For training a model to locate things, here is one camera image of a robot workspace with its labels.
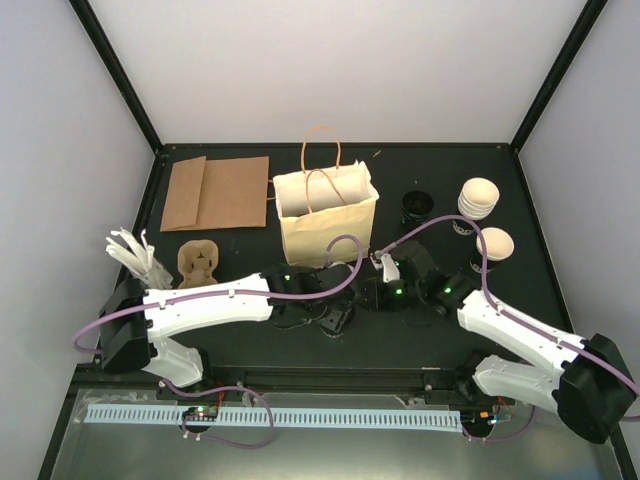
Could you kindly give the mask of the black takeout cup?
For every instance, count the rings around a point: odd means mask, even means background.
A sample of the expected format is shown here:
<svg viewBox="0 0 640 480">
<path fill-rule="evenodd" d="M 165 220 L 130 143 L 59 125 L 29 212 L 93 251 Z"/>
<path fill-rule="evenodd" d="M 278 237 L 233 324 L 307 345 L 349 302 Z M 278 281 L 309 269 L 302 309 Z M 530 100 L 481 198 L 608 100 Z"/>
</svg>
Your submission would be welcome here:
<svg viewBox="0 0 640 480">
<path fill-rule="evenodd" d="M 483 253 L 487 254 L 487 268 L 490 272 L 497 264 L 509 258 L 514 250 L 513 238 L 505 230 L 487 227 L 481 230 L 482 236 L 476 237 L 475 250 L 469 266 L 476 273 L 482 271 Z"/>
<path fill-rule="evenodd" d="M 344 322 L 331 323 L 328 320 L 323 320 L 319 323 L 319 328 L 329 338 L 338 338 L 344 334 L 346 324 Z"/>
</svg>

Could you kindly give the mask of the cream paper bag with handles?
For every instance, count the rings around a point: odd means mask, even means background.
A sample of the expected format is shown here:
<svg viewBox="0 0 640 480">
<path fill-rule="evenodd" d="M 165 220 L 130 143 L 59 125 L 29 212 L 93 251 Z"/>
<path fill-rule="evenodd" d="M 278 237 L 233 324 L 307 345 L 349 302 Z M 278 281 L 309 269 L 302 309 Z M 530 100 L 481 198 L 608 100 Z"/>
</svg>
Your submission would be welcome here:
<svg viewBox="0 0 640 480">
<path fill-rule="evenodd" d="M 351 262 L 370 247 L 379 193 L 364 162 L 341 163 L 342 146 L 336 140 L 336 159 L 327 168 L 305 163 L 307 144 L 317 126 L 302 143 L 300 169 L 272 179 L 283 252 L 292 266 L 322 267 L 327 259 Z"/>
</svg>

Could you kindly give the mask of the stack of white paper cups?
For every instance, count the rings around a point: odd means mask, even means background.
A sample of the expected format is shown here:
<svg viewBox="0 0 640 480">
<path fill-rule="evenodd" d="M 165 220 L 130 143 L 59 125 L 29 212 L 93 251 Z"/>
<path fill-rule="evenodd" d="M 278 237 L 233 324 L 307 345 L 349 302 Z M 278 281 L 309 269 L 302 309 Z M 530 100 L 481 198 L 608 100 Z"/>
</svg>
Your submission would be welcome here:
<svg viewBox="0 0 640 480">
<path fill-rule="evenodd" d="M 498 187 L 485 178 L 467 180 L 458 196 L 456 214 L 481 227 L 500 198 Z"/>
</svg>

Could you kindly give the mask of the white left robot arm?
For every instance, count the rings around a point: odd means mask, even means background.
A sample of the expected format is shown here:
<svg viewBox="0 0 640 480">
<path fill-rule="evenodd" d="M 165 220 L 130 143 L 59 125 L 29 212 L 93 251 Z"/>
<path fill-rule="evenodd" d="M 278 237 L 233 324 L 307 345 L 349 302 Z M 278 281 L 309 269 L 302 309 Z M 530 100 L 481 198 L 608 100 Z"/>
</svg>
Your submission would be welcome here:
<svg viewBox="0 0 640 480">
<path fill-rule="evenodd" d="M 111 375 L 146 371 L 168 380 L 193 399 L 207 397 L 215 376 L 203 350 L 175 337 L 191 330 L 237 322 L 271 322 L 281 329 L 317 322 L 337 332 L 351 319 L 354 267 L 279 264 L 242 279 L 186 290 L 157 290 L 128 279 L 100 312 L 102 369 Z"/>
</svg>

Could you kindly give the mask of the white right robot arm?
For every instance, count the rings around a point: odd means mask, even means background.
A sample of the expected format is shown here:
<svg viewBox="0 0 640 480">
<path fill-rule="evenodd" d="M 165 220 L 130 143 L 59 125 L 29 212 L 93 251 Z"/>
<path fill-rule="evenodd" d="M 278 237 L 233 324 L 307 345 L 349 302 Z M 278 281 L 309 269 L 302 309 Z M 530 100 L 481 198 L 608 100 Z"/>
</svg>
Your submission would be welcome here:
<svg viewBox="0 0 640 480">
<path fill-rule="evenodd" d="M 555 329 L 488 297 L 478 278 L 445 273 L 417 241 L 375 252 L 371 260 L 382 273 L 377 308 L 422 302 L 518 356 L 512 362 L 489 355 L 457 374 L 454 388 L 461 400 L 476 403 L 487 395 L 528 403 L 557 414 L 579 437 L 602 444 L 637 399 L 629 369 L 609 338 Z"/>
</svg>

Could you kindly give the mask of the black coffee cup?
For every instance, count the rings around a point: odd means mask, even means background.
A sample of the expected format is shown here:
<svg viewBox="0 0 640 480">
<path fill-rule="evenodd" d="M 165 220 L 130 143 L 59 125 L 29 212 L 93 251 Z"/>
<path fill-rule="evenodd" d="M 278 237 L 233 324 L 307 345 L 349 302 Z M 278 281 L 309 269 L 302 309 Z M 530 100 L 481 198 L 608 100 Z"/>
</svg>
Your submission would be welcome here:
<svg viewBox="0 0 640 480">
<path fill-rule="evenodd" d="M 422 190 L 412 190 L 401 200 L 401 224 L 406 230 L 413 230 L 428 220 L 434 208 L 431 195 Z"/>
</svg>

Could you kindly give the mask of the flat brown paper bag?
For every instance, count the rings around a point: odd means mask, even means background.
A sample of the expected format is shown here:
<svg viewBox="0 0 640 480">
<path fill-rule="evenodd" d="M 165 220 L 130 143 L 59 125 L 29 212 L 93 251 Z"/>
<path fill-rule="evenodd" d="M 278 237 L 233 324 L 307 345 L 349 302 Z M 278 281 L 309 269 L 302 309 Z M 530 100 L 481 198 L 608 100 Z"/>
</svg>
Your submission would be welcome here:
<svg viewBox="0 0 640 480">
<path fill-rule="evenodd" d="M 187 230 L 197 223 L 206 157 L 176 162 L 171 170 L 161 232 Z"/>
</svg>

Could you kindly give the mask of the white stirrers in holder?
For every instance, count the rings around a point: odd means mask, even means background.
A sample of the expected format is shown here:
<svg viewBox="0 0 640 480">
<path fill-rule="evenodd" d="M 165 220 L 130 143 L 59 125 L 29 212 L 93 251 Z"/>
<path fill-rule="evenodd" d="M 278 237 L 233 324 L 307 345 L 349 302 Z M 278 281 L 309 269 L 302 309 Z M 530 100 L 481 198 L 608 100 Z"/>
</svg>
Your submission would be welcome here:
<svg viewBox="0 0 640 480">
<path fill-rule="evenodd" d="M 148 243 L 146 230 L 138 237 L 120 228 L 106 238 L 106 252 L 147 287 L 157 290 L 172 288 L 173 276 L 155 257 L 155 247 Z"/>
</svg>

